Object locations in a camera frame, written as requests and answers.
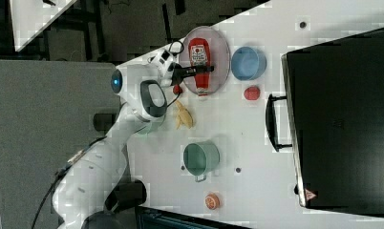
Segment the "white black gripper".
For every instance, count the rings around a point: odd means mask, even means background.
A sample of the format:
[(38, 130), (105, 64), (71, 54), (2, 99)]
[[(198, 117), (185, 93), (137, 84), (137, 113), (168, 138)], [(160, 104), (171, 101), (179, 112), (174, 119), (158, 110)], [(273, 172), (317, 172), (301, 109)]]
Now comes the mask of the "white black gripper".
[(179, 85), (183, 78), (195, 77), (199, 74), (210, 74), (214, 66), (190, 66), (181, 68), (175, 56), (166, 49), (159, 49), (157, 54), (149, 59), (149, 63), (159, 70), (159, 83), (163, 88)]

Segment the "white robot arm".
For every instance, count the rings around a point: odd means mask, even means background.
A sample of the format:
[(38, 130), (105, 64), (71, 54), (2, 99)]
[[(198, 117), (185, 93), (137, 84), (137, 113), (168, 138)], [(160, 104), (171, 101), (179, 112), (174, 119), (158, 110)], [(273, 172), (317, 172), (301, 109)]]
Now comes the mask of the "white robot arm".
[(52, 197), (53, 208), (61, 218), (56, 229), (124, 229), (116, 214), (146, 200), (141, 181), (123, 179), (128, 168), (123, 153), (127, 141), (165, 116), (166, 88), (214, 70), (212, 64), (202, 61), (183, 67), (166, 49), (160, 49), (146, 64), (116, 67), (111, 87), (123, 104), (105, 136), (76, 153), (58, 173)]

